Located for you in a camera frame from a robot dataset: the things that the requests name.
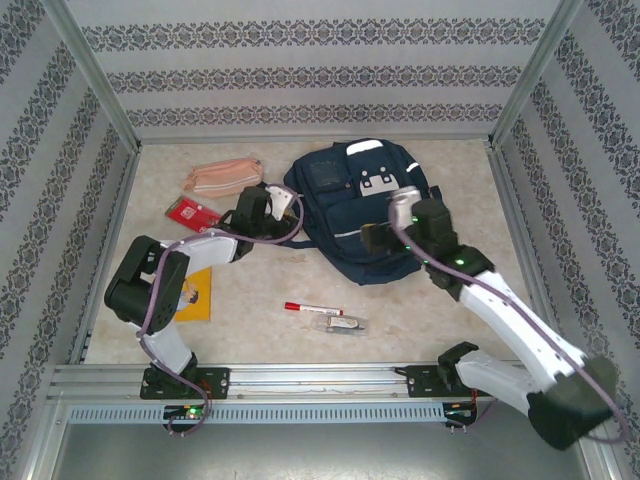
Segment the navy blue backpack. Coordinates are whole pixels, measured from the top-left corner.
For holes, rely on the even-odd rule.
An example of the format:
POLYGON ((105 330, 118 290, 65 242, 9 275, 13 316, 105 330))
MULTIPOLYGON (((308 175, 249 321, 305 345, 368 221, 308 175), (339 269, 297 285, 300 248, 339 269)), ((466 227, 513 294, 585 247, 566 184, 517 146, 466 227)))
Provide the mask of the navy blue backpack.
POLYGON ((335 143, 295 160, 283 181, 302 200, 303 229, 309 237, 306 242, 289 240, 286 246, 317 248, 360 286, 390 283, 421 269, 405 247, 398 253, 371 253, 361 239, 363 226, 388 221, 395 190, 415 187, 424 198, 442 199, 403 146, 384 139, 335 143))

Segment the pink striped pencil case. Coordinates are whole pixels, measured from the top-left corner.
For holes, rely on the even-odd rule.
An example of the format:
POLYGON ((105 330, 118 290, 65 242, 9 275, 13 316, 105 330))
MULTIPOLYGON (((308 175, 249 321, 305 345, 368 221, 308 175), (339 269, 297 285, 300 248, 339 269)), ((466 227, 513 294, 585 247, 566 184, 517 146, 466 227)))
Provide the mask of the pink striped pencil case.
POLYGON ((263 166, 254 158, 237 158, 194 167, 182 181, 182 189, 206 198, 241 193, 263 180, 263 166))

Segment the red book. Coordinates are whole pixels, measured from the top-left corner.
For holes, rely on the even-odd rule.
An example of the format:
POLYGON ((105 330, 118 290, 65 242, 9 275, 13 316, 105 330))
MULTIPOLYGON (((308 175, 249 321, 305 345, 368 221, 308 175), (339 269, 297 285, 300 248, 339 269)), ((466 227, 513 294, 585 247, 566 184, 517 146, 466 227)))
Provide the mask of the red book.
POLYGON ((165 212, 172 221, 195 233, 214 227, 222 215, 191 198, 180 196, 165 212))

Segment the red marker pen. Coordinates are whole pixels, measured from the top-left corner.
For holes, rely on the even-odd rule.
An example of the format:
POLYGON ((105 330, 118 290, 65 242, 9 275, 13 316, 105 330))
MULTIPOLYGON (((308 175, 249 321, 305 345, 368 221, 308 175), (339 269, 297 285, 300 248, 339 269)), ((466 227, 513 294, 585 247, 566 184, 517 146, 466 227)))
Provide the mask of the red marker pen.
POLYGON ((305 311, 305 312, 319 313, 319 314, 325 314, 325 315, 336 315, 336 316, 342 316, 344 314, 344 311, 339 308, 299 304, 295 302, 286 302, 284 304, 284 309, 288 311, 305 311))

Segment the clear plastic supplies pouch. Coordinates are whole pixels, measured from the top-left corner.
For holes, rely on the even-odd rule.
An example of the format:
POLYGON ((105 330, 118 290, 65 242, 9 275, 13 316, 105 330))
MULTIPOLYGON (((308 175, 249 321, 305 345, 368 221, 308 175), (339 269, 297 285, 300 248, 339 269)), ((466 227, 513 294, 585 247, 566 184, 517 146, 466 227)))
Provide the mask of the clear plastic supplies pouch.
POLYGON ((323 333, 333 335, 362 336, 369 331, 368 321, 344 315, 318 315, 312 323, 313 327, 323 333))

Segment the yellow book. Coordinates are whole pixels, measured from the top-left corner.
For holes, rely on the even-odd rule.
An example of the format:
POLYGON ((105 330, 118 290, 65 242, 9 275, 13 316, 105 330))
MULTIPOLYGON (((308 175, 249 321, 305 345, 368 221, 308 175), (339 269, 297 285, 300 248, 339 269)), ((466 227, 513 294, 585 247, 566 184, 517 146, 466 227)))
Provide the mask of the yellow book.
POLYGON ((182 290, 174 319, 178 323, 209 322, 211 319, 212 270, 189 275, 182 290))

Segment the grey metal panel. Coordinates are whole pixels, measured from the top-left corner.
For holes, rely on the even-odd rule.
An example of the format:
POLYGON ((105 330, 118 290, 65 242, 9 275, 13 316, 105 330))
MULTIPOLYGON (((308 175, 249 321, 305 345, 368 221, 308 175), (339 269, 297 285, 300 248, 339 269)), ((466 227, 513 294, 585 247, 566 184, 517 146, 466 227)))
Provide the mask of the grey metal panel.
POLYGON ((590 480, 580 455, 521 429, 434 424, 73 425, 54 480, 590 480))

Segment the aluminium table edge rail short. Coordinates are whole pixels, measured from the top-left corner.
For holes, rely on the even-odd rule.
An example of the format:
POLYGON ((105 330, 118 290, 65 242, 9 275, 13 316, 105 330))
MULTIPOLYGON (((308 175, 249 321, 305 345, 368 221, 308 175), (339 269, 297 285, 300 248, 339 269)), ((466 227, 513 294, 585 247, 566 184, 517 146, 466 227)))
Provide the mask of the aluminium table edge rail short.
POLYGON ((490 134, 480 133, 400 133, 400 134, 364 134, 337 135, 337 134, 295 134, 295 135, 244 135, 244 136, 191 136, 191 137, 158 137, 141 139, 141 146, 155 145, 186 145, 186 144, 240 144, 240 143, 301 143, 301 142, 350 142, 359 139, 386 139, 393 142, 402 141, 466 141, 482 140, 489 142, 490 134))

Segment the aluminium table edge rail long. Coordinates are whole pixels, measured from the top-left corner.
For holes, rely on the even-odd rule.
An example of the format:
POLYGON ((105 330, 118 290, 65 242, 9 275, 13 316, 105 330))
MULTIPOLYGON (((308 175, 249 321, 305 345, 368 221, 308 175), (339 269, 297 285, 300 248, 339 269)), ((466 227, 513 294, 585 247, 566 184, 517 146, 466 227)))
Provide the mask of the aluminium table edge rail long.
POLYGON ((132 153, 123 168, 120 182, 112 205, 108 223, 101 237, 102 243, 94 272, 81 309, 79 323, 72 338, 71 349, 64 363, 82 364, 86 358, 87 345, 91 341, 94 324, 103 304, 104 289, 109 278, 109 269, 117 246, 118 237, 124 220, 127 204, 133 187, 136 170, 142 153, 139 147, 132 153))
POLYGON ((504 158, 501 152, 491 145, 486 147, 486 154, 528 292, 531 309, 554 331, 560 332, 561 329, 558 326, 553 304, 546 289, 534 245, 529 236, 526 218, 520 207, 517 192, 514 189, 504 158))

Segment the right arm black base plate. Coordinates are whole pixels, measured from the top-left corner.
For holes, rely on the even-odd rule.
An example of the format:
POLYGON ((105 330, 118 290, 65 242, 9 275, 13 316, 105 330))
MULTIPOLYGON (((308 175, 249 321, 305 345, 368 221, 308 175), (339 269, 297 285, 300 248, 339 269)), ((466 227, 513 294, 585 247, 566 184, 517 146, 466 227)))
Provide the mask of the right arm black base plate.
POLYGON ((458 378, 447 384, 440 375, 437 364, 407 365, 395 367, 394 372, 405 378, 410 398, 470 398, 472 389, 462 385, 458 378))

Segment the aluminium mounting rail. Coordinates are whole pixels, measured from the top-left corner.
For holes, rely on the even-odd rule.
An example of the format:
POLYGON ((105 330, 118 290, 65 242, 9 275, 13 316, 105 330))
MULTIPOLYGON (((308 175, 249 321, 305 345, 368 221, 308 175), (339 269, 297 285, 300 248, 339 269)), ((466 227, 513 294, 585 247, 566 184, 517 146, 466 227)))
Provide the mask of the aluminium mounting rail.
MULTIPOLYGON (((49 402, 137 403, 142 364, 81 364, 54 368, 49 402)), ((376 402, 410 399, 407 380, 391 363, 231 364, 228 403, 376 402)))

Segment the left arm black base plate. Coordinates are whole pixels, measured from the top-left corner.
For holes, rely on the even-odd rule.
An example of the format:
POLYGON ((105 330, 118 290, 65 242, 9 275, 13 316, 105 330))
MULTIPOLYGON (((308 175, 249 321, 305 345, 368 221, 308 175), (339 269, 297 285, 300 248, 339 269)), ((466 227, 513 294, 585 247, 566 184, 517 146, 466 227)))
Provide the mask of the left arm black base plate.
MULTIPOLYGON (((186 371, 186 379, 203 390, 209 399, 222 400, 228 395, 228 368, 195 367, 186 371)), ((143 400, 201 399, 192 387, 166 372, 151 366, 144 371, 139 396, 143 400)))

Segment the aluminium corner post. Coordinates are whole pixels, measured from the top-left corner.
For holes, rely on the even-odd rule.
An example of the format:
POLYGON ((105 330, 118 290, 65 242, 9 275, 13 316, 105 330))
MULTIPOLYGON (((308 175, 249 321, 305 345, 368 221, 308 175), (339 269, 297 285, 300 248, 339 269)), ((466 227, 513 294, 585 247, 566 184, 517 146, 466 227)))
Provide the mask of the aluminium corner post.
POLYGON ((40 0, 61 35, 84 78, 94 91, 109 120, 130 151, 138 152, 141 141, 120 104, 106 74, 94 55, 66 0, 40 0))
POLYGON ((488 135, 485 146, 493 149, 501 145, 512 125, 524 108, 530 92, 537 84, 549 63, 553 52, 571 25, 584 0, 559 0, 556 10, 540 36, 528 63, 522 71, 515 88, 508 98, 504 108, 496 122, 495 127, 488 135))

